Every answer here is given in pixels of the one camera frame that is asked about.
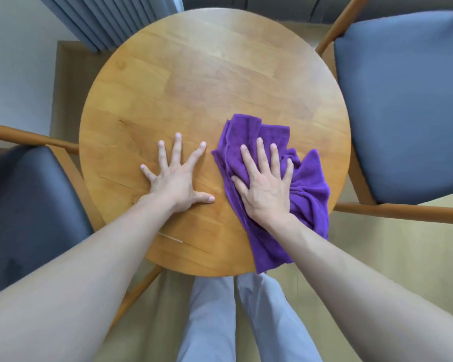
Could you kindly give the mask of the person's right hand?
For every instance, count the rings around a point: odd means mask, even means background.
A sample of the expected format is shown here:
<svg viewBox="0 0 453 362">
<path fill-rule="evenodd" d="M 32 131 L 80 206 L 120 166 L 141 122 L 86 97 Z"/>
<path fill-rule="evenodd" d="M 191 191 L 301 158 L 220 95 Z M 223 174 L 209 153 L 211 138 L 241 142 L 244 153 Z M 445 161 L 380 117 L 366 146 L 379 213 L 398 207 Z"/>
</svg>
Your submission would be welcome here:
<svg viewBox="0 0 453 362">
<path fill-rule="evenodd" d="M 241 155 L 249 177 L 249 193 L 241 198 L 247 215 L 274 235 L 290 216 L 290 187 L 285 187 L 280 170 L 276 144 L 270 145 L 272 176 L 263 176 L 246 145 L 241 145 Z"/>
</svg>

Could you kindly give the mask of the person's left hand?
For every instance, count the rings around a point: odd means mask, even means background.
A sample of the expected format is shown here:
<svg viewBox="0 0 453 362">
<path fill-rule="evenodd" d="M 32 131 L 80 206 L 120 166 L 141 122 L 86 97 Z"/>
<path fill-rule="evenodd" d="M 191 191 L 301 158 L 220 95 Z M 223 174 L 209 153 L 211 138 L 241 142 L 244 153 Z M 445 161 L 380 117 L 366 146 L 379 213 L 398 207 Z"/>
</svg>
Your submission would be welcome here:
<svg viewBox="0 0 453 362">
<path fill-rule="evenodd" d="M 199 159 L 206 150 L 203 141 L 181 166 L 170 166 L 163 140 L 158 142 L 158 163 L 160 172 L 156 183 L 150 183 L 150 191 L 143 196 L 150 200 L 158 198 L 162 205 L 170 208 L 173 213 L 183 212 L 192 205 L 192 194 L 198 192 L 193 189 L 193 171 Z"/>
</svg>

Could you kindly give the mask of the purple microfiber cloth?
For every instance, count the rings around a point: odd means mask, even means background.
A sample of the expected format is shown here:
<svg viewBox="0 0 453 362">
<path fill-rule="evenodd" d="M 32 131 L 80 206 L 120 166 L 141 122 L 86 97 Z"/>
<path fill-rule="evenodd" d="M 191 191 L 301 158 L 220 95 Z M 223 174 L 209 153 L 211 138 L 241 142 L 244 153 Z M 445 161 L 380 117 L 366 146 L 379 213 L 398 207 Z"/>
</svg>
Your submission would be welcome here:
<svg viewBox="0 0 453 362">
<path fill-rule="evenodd" d="M 226 197 L 247 233 L 255 270 L 257 273 L 264 273 L 285 263 L 292 263 L 293 260 L 265 229 L 247 215 L 242 199 L 231 180 L 235 175 L 245 185 L 249 185 L 248 172 L 241 156 L 241 145 L 248 147 L 257 163 L 257 138 L 263 139 L 269 162 L 271 154 L 268 147 L 271 144 L 277 146 L 282 175 L 285 173 L 288 159 L 291 159 L 294 169 L 290 184 L 290 213 L 325 239 L 328 233 L 327 203 L 330 189 L 324 178 L 317 150 L 310 150 L 304 159 L 300 160 L 296 149 L 287 147 L 290 139 L 288 126 L 263 124 L 260 118 L 244 114 L 235 114 L 227 120 L 218 147 L 212 151 L 212 155 L 223 178 Z"/>
</svg>

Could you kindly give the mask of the person's right forearm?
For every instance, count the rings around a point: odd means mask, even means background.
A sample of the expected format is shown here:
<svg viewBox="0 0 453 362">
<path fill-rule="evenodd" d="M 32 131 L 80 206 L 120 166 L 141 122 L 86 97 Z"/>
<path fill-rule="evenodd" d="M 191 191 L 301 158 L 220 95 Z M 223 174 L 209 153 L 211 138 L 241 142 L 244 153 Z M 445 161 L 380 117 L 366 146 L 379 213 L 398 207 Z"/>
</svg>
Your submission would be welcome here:
<svg viewBox="0 0 453 362">
<path fill-rule="evenodd" d="M 453 316 L 366 266 L 290 213 L 265 229 L 294 260 L 363 362 L 453 362 Z"/>
</svg>

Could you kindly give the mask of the person's left forearm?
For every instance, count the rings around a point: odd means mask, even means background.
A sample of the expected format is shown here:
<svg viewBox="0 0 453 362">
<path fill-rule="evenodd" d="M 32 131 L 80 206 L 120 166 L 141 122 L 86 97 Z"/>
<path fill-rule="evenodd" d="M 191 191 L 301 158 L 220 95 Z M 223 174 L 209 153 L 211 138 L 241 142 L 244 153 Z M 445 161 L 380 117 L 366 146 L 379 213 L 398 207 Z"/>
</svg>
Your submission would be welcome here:
<svg viewBox="0 0 453 362">
<path fill-rule="evenodd" d="M 92 362 L 178 195 L 148 194 L 80 244 L 0 292 L 0 362 Z"/>
</svg>

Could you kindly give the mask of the round wooden table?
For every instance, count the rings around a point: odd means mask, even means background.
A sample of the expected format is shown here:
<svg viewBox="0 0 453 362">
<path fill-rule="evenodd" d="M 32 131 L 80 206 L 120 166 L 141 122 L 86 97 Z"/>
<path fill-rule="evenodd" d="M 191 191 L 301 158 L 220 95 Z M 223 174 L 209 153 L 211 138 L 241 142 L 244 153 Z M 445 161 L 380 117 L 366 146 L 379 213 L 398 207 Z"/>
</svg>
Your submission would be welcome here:
<svg viewBox="0 0 453 362">
<path fill-rule="evenodd" d="M 124 299 L 113 325 L 162 268 L 209 277 L 255 270 L 247 234 L 211 154 L 235 113 L 289 126 L 288 147 L 300 158 L 317 149 L 331 214 L 351 154 L 346 106 L 324 60 L 278 22 L 234 9 L 177 13 L 137 32 L 97 75 L 81 117 L 79 155 L 103 220 L 113 221 L 149 191 L 139 167 L 156 173 L 157 142 L 169 150 L 177 132 L 184 158 L 206 142 L 193 185 L 215 197 L 213 204 L 194 205 L 165 224 L 146 255 L 157 266 Z"/>
</svg>

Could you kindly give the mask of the wooden chair with grey cushion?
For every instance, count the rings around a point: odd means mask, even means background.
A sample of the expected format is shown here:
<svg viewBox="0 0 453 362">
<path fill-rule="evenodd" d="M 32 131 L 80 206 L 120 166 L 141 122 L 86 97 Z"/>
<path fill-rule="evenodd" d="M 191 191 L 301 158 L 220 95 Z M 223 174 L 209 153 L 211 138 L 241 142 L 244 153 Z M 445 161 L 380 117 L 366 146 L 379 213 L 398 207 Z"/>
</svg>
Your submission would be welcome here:
<svg viewBox="0 0 453 362">
<path fill-rule="evenodd" d="M 0 125 L 0 292 L 106 225 L 70 154 L 79 145 Z"/>
<path fill-rule="evenodd" d="M 348 175 L 358 203 L 334 211 L 453 224 L 453 11 L 355 22 L 351 0 L 316 47 L 351 128 Z"/>
</svg>

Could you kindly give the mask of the grey curtain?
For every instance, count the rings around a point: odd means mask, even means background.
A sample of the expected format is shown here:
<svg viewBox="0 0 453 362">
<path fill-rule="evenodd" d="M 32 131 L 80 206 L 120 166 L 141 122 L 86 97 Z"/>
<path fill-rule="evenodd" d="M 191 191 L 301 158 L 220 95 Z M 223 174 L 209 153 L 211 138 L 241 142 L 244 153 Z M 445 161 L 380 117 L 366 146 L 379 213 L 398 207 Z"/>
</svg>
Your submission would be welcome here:
<svg viewBox="0 0 453 362">
<path fill-rule="evenodd" d="M 182 0 L 41 0 L 90 51 L 114 50 L 144 27 L 183 12 Z"/>
</svg>

